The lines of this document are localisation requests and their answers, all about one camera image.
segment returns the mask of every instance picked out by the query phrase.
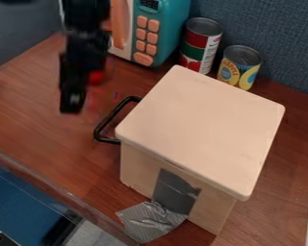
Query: tin can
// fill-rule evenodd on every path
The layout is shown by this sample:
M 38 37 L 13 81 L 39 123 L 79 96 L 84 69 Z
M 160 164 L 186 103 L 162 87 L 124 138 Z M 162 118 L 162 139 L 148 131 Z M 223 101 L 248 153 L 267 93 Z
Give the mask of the tin can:
M 202 74 L 208 74 L 220 43 L 222 29 L 207 18 L 192 18 L 186 23 L 179 64 Z
M 218 79 L 231 86 L 251 89 L 262 64 L 260 54 L 250 47 L 233 45 L 223 52 Z

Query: wooden lid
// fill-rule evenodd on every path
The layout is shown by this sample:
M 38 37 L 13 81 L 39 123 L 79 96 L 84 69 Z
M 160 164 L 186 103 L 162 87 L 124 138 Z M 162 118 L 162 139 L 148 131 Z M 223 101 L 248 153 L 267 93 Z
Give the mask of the wooden lid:
M 176 65 L 118 125 L 116 135 L 247 200 L 284 111 L 282 105 Z

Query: duct tape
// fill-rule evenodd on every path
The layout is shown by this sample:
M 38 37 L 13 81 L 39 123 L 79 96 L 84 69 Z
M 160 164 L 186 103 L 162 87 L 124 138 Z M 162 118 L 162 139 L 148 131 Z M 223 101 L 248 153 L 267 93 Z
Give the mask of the duct tape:
M 191 212 L 200 190 L 161 169 L 151 202 L 116 213 L 125 232 L 139 243 L 147 243 L 180 226 Z

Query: metal handle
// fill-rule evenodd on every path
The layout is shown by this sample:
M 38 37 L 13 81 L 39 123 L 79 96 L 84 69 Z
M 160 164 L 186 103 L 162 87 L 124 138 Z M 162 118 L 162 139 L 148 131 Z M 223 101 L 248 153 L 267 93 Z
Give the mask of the metal handle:
M 106 143 L 112 143 L 115 145 L 119 145 L 121 142 L 117 138 L 108 138 L 102 135 L 103 130 L 105 127 L 114 119 L 114 117 L 128 104 L 131 102 L 138 103 L 141 101 L 141 98 L 138 96 L 129 96 L 125 98 L 122 102 L 120 102 L 114 109 L 111 111 L 109 115 L 107 115 L 102 122 L 99 123 L 99 125 L 94 129 L 93 131 L 93 139 L 100 141 L 100 142 L 106 142 Z

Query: orange button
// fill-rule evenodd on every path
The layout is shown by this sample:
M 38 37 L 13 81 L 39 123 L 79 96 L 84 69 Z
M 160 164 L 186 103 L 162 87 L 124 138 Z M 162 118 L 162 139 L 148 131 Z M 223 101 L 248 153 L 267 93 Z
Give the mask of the orange button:
M 144 51 L 145 50 L 145 46 L 146 44 L 143 41 L 137 40 L 136 42 L 136 48 L 140 51 Z
M 145 66 L 150 66 L 151 64 L 153 64 L 154 60 L 152 57 L 143 54 L 141 52 L 137 52 L 134 54 L 134 59 L 136 62 L 143 64 Z
M 136 30 L 136 37 L 141 39 L 141 40 L 145 40 L 146 39 L 146 31 L 143 29 L 137 29 Z
M 146 46 L 146 53 L 151 55 L 151 56 L 155 56 L 157 52 L 157 47 L 153 44 L 147 44 Z
M 137 25 L 139 27 L 146 28 L 147 27 L 147 17 L 142 16 L 142 15 L 138 16 Z
M 153 33 L 148 33 L 147 34 L 147 41 L 156 44 L 158 42 L 159 36 Z
M 156 20 L 156 19 L 151 19 L 148 22 L 148 30 L 153 32 L 153 33 L 157 33 L 160 29 L 160 21 Z

